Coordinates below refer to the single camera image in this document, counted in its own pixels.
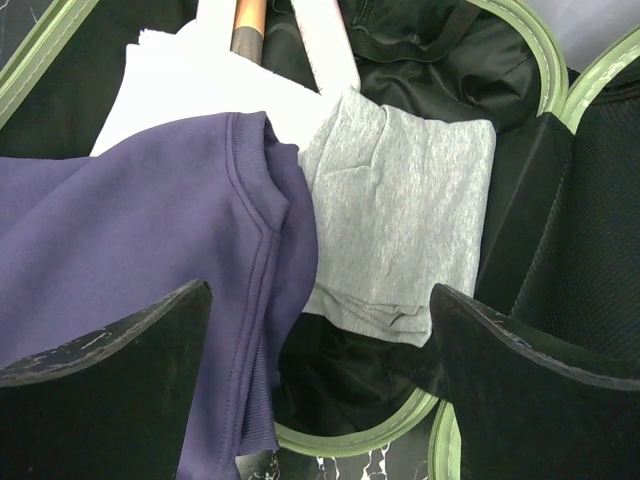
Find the white grey cloth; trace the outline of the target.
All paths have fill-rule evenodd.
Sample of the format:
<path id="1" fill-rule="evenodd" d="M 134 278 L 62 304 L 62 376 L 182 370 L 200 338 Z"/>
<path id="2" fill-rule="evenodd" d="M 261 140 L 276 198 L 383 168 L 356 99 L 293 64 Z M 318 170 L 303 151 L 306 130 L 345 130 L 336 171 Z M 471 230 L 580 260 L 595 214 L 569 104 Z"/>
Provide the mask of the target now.
<path id="1" fill-rule="evenodd" d="M 91 154 L 174 120 L 259 111 L 279 140 L 305 148 L 333 103 L 230 51 L 209 57 L 194 21 L 176 34 L 143 30 L 126 47 L 123 80 Z"/>

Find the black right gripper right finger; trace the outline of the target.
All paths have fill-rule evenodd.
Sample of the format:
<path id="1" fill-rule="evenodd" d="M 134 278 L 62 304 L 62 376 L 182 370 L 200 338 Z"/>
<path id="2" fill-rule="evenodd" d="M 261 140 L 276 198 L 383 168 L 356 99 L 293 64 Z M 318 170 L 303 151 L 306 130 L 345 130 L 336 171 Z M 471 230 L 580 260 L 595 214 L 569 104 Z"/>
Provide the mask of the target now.
<path id="1" fill-rule="evenodd" d="M 474 479 L 636 479 L 639 367 L 442 284 L 433 334 Z"/>

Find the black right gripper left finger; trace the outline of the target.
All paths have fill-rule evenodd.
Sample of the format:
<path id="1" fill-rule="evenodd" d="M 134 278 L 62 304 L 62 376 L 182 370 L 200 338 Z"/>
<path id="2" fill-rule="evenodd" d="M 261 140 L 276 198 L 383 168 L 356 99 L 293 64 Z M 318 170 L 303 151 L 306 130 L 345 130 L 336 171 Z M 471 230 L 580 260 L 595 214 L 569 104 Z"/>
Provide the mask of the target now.
<path id="1" fill-rule="evenodd" d="M 175 478 L 211 304 L 191 281 L 2 369 L 2 478 Z"/>

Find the navy blue garment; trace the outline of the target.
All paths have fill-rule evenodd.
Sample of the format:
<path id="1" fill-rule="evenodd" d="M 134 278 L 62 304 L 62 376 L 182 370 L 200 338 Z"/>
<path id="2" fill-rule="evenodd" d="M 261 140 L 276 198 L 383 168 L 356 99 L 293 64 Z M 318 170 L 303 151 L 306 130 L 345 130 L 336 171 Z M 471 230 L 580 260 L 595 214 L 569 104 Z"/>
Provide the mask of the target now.
<path id="1" fill-rule="evenodd" d="M 277 445 L 278 357 L 315 281 L 295 146 L 267 115 L 139 132 L 96 157 L 1 161 L 1 371 L 142 311 L 191 281 L 212 293 L 173 479 L 235 479 Z"/>

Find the grey garment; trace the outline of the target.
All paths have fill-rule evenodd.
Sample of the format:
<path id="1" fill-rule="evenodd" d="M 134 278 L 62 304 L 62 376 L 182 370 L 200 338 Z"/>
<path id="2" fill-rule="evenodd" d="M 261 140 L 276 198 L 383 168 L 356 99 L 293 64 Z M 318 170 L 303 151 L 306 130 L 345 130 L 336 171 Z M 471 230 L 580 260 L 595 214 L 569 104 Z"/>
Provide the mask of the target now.
<path id="1" fill-rule="evenodd" d="M 487 120 L 425 120 L 344 92 L 299 157 L 319 238 L 306 311 L 425 345 L 434 285 L 474 289 L 495 147 Z"/>

